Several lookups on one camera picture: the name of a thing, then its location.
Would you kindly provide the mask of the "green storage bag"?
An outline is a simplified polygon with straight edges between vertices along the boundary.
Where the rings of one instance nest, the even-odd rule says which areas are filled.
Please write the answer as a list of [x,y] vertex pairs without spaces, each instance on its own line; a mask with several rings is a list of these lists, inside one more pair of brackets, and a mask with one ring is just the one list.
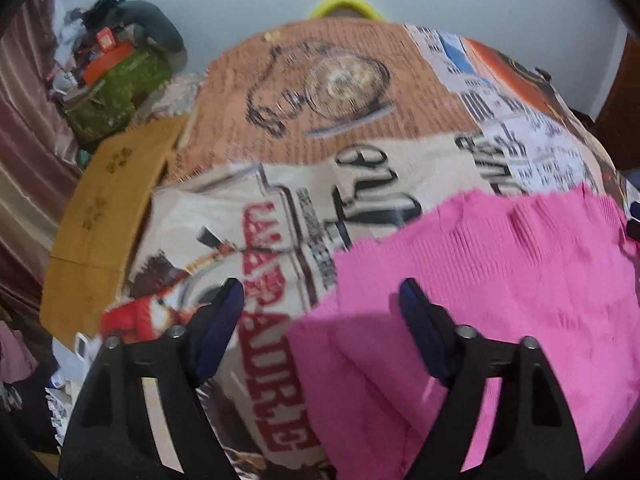
[[165,60],[150,50],[134,50],[62,110],[77,143],[87,151],[124,130],[138,108],[171,77]]

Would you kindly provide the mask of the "pink knit cardigan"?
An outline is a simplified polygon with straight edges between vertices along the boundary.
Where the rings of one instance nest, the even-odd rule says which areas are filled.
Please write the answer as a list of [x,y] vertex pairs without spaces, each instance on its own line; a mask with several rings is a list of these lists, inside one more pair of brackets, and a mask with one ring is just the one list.
[[583,186],[472,191],[338,254],[336,289],[286,335],[338,476],[401,478],[442,406],[398,307],[408,278],[488,338],[536,338],[594,464],[639,397],[639,247],[625,226],[612,198]]

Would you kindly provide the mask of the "printed newspaper pattern bedspread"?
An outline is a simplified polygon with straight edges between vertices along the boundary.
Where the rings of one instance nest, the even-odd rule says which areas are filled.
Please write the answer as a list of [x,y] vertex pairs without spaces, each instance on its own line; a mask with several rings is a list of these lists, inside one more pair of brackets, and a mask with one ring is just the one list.
[[[151,194],[124,286],[78,334],[70,416],[109,336],[184,325],[229,278],[244,307],[198,400],[235,479],[341,479],[311,428],[288,329],[337,286],[335,259],[459,194],[583,186],[623,211],[639,193],[539,72],[471,38],[324,18],[270,30],[209,65]],[[486,382],[463,464],[483,460],[500,379]],[[157,382],[142,382],[163,464],[176,468]]]

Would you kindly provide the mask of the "yellow curved tube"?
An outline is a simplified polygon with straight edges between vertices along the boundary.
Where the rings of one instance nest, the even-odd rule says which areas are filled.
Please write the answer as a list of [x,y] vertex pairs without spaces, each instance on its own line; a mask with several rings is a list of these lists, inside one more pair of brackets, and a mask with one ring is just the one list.
[[308,18],[353,15],[356,18],[385,23],[382,13],[367,0],[320,0],[309,12]]

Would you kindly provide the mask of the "yellow cardboard box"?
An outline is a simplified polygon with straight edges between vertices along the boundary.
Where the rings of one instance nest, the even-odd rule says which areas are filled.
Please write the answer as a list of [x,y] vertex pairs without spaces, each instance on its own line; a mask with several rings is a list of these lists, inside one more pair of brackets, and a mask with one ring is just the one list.
[[124,286],[151,194],[183,134],[186,115],[103,141],[66,207],[51,250],[41,325],[66,348],[93,337]]

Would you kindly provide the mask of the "dark grey plush toy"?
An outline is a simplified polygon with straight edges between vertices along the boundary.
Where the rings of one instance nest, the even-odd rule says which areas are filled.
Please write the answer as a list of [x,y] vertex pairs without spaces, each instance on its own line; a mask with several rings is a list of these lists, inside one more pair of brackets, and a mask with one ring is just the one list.
[[131,29],[135,44],[157,50],[174,73],[186,68],[188,52],[184,40],[158,6],[143,0],[125,0],[115,11],[116,23]]

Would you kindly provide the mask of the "orange box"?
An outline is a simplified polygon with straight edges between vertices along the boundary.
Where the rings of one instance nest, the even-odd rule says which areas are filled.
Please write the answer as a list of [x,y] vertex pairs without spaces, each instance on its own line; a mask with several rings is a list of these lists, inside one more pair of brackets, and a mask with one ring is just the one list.
[[82,79],[85,84],[92,86],[95,84],[106,72],[122,62],[129,55],[134,53],[134,46],[130,42],[124,42],[118,44],[112,50],[103,53],[98,58],[91,61],[82,75]]

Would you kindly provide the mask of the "striped pink beige curtain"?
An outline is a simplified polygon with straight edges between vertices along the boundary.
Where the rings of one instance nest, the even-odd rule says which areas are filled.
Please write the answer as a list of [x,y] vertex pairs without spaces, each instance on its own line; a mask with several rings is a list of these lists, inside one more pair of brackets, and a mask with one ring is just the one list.
[[21,0],[1,36],[1,298],[37,310],[79,180],[74,134],[46,88],[54,0]]

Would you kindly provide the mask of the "brown wooden door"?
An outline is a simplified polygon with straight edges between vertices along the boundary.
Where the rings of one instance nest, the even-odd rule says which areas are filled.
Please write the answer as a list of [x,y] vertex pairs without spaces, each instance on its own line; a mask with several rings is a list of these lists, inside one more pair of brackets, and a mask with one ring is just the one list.
[[639,54],[639,40],[628,35],[612,89],[596,121],[596,137],[620,170],[639,166]]

